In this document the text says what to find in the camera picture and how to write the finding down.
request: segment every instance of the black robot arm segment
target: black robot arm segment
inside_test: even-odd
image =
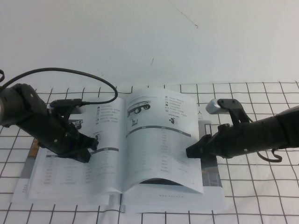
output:
[[[0,123],[17,125],[62,158],[88,162],[88,148],[96,150],[98,141],[87,137],[46,104],[27,84],[16,84],[0,94]]]
[[[211,114],[229,113],[234,125],[220,125],[215,135],[203,136],[186,149],[188,158],[209,155],[232,158],[267,149],[272,149],[274,154],[277,149],[299,147],[299,106],[251,123],[242,105],[235,99],[212,100],[206,109]],[[271,162],[282,159],[275,154],[277,160],[259,156]]]
[[[8,88],[22,77],[43,71],[62,71],[94,78],[110,86],[115,95],[112,99],[101,102],[83,102],[81,99],[57,100],[50,104],[52,109],[47,109],[47,105],[30,85],[16,84]],[[0,74],[2,74],[1,82],[5,76],[2,70]],[[69,117],[81,106],[106,104],[117,97],[116,88],[100,77],[70,69],[36,69],[16,76],[0,87],[0,125],[4,127],[17,125],[36,138],[41,147],[51,150],[61,158],[88,162],[91,157],[88,149],[96,150],[98,141],[79,133],[75,125],[68,121]]]

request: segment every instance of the black cable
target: black cable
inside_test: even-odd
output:
[[[10,84],[14,83],[15,81],[26,77],[28,75],[34,74],[34,73],[38,73],[38,72],[43,72],[43,71],[62,71],[62,72],[69,72],[69,73],[74,73],[74,74],[78,74],[78,75],[82,75],[85,77],[89,77],[89,78],[94,78],[96,80],[99,80],[100,82],[105,83],[106,85],[108,85],[109,87],[111,87],[114,91],[114,97],[110,100],[107,101],[102,101],[102,102],[83,102],[83,105],[91,105],[91,104],[107,104],[110,103],[112,101],[114,101],[117,97],[118,97],[118,92],[116,90],[116,88],[109,83],[108,81],[106,81],[105,79],[102,79],[100,77],[97,77],[95,75],[91,75],[82,71],[76,71],[76,70],[71,70],[71,69],[62,69],[62,68],[42,68],[42,69],[35,69],[35,70],[31,70],[31,71],[27,71],[23,74],[20,74],[14,78],[12,78],[11,80],[9,80],[7,83],[5,83],[3,86],[0,87],[0,93],[6,88],[8,87]],[[0,74],[2,74],[2,77],[0,78],[0,82],[2,82],[4,80],[4,72],[2,70],[0,70]]]
[[[282,157],[281,157],[280,155],[277,155],[277,154],[274,153],[276,150],[277,150],[277,149],[273,148],[273,149],[271,150],[271,152],[272,152],[273,156],[274,156],[275,158],[277,158],[277,159],[268,159],[268,158],[262,156],[259,152],[257,152],[257,155],[258,155],[261,159],[263,159],[263,160],[265,160],[265,161],[267,161],[267,162],[281,162],[281,161],[282,161]]]

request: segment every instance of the printed image of vehicle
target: printed image of vehicle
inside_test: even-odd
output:
[[[142,108],[145,109],[145,110],[150,109],[150,102],[151,101],[141,101],[141,102],[138,102],[136,104],[133,104],[132,106],[130,106],[128,108],[127,117],[130,116],[130,114],[132,112],[134,112],[135,114],[140,113]]]
[[[72,123],[77,130],[82,128],[83,120],[69,120],[69,122]]]

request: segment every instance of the grid paper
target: grid paper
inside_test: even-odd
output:
[[[224,83],[117,87],[124,96],[141,88],[159,87],[193,97],[199,105],[213,98],[239,100],[251,119],[263,119],[299,105],[299,84]],[[97,90],[49,89],[39,91],[47,103],[63,98],[112,96],[108,87]],[[217,126],[232,123],[229,115],[211,115],[212,133]],[[223,211],[125,214],[120,208],[102,206],[36,206],[10,203],[33,138],[16,126],[0,128],[0,223],[5,224],[296,224],[299,220],[299,150],[277,151],[283,157],[269,164],[257,154],[233,159],[217,157],[228,207]],[[269,151],[262,152],[271,157]]]

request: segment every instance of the book page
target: book page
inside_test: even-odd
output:
[[[203,192],[200,159],[186,148],[199,140],[197,105],[191,97],[146,89],[126,99],[125,190],[162,178]]]
[[[119,152],[123,151],[124,101],[120,98],[105,105],[87,105],[83,114],[70,121],[83,134],[95,137],[99,144],[88,163],[59,158],[48,149],[40,149],[35,162],[28,197],[31,199],[92,197],[122,190]]]

